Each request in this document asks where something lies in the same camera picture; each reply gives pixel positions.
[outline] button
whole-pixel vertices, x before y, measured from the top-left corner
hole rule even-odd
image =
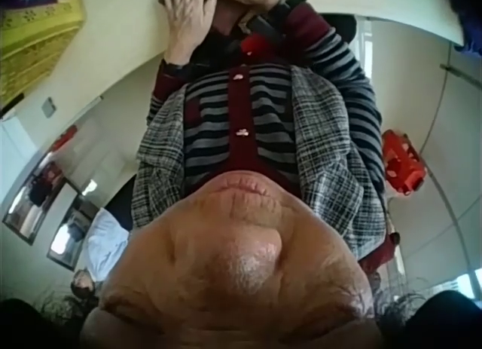
[[[249,132],[247,129],[240,129],[236,132],[237,136],[249,136]]]

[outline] black watch strap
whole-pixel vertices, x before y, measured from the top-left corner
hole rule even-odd
[[[163,59],[162,62],[160,63],[160,66],[164,74],[168,76],[172,76],[174,78],[180,78],[183,80],[188,80],[193,72],[193,66],[190,63],[187,65],[181,66],[181,65],[168,63]]]
[[[281,31],[289,14],[307,0],[281,0],[267,15],[272,27]]]

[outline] lips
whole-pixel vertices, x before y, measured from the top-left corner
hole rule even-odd
[[[233,171],[215,177],[207,182],[200,191],[203,193],[215,193],[229,189],[237,189],[266,197],[277,196],[282,190],[271,179],[259,173]]]

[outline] gray plaid blazer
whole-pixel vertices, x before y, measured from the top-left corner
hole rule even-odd
[[[292,66],[291,75],[301,198],[361,259],[385,239],[383,202],[350,139],[337,88],[309,69]],[[185,93],[183,87],[171,95],[142,139],[132,202],[135,228],[183,198]]]

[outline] elderly woman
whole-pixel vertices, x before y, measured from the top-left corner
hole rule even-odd
[[[237,1],[266,13],[306,67],[248,51],[190,80],[216,0],[165,0],[171,34],[138,155],[139,230],[94,317],[162,330],[178,346],[332,332],[373,341],[357,261],[386,235],[374,91],[305,0]]]

